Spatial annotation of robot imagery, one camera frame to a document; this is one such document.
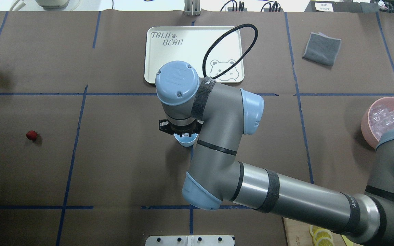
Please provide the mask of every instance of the yellow object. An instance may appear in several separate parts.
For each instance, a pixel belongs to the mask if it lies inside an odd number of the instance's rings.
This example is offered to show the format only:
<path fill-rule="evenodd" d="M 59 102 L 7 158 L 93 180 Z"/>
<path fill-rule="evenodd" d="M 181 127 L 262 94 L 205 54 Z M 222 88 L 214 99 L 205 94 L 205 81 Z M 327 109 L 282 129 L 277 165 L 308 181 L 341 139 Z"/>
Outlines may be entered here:
<path fill-rule="evenodd" d="M 327 237 L 327 238 L 330 238 L 331 241 L 333 241 L 333 237 L 332 237 L 332 234 L 331 234 L 330 230 L 328 230 L 328 229 L 318 229 L 314 233 L 313 243 L 316 244 L 317 241 L 319 240 L 319 238 L 321 238 L 321 237 Z"/>
<path fill-rule="evenodd" d="M 331 238 L 328 237 L 320 237 L 317 239 L 317 242 L 314 243 L 314 246 L 335 246 Z"/>
<path fill-rule="evenodd" d="M 316 226 L 316 225 L 310 225 L 310 235 L 311 235 L 311 237 L 313 237 L 313 236 L 314 236 L 314 233 L 315 233 L 317 230 L 319 230 L 319 229 L 322 229 L 322 227 L 318 227 L 318 226 Z"/>
<path fill-rule="evenodd" d="M 354 246 L 354 243 L 351 240 L 347 239 L 346 236 L 341 235 L 341 237 L 343 238 L 343 241 L 346 244 L 346 246 Z"/>

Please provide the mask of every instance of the small blue bowl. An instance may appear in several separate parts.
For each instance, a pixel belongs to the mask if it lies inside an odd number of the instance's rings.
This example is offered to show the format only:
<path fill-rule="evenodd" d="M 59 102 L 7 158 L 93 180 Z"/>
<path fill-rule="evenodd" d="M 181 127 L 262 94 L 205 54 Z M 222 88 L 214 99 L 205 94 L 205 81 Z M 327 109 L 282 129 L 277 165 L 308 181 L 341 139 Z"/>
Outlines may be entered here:
<path fill-rule="evenodd" d="M 196 134 L 196 133 L 192 134 L 191 137 L 188 137 L 188 136 L 182 136 L 182 137 L 180 137 L 180 135 L 174 134 L 174 137 L 176 138 L 176 140 L 177 140 L 182 146 L 185 146 L 185 147 L 192 146 L 192 145 L 195 143 L 195 141 L 196 141 L 196 139 L 197 139 L 197 136 L 198 136 L 198 134 Z"/>

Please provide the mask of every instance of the white label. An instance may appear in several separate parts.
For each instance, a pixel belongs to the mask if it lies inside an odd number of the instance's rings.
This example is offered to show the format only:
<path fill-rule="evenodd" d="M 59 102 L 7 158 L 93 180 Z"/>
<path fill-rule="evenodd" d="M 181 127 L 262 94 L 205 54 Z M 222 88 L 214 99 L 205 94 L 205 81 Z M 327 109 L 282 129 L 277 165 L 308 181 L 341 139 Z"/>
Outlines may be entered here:
<path fill-rule="evenodd" d="M 333 12 L 332 3 L 314 3 L 316 10 L 323 12 Z"/>

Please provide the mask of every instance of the pink bowl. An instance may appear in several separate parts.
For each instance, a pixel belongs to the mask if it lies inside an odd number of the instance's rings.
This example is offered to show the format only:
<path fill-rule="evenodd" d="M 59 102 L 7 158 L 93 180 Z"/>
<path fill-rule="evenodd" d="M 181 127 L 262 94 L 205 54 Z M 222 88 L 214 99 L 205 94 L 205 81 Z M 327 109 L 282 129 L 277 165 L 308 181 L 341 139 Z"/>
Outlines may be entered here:
<path fill-rule="evenodd" d="M 363 118 L 361 119 L 361 132 L 363 133 L 364 139 L 366 139 L 367 143 L 372 146 L 372 148 L 376 148 L 379 139 L 375 136 L 375 134 L 372 132 L 372 126 L 370 125 L 370 111 L 372 108 L 375 108 L 376 106 L 379 105 L 384 105 L 388 107 L 390 110 L 394 110 L 394 97 L 384 97 L 376 100 L 366 111 L 364 114 Z"/>

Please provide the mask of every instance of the bowl of ice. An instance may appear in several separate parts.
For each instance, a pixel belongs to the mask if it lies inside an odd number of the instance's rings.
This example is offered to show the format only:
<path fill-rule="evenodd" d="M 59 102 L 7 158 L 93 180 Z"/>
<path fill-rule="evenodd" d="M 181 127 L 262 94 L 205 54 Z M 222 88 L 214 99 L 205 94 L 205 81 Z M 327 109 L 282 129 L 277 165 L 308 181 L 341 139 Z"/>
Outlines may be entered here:
<path fill-rule="evenodd" d="M 375 101 L 361 120 L 361 132 L 372 148 L 376 148 L 381 136 L 394 129 L 394 97 Z"/>

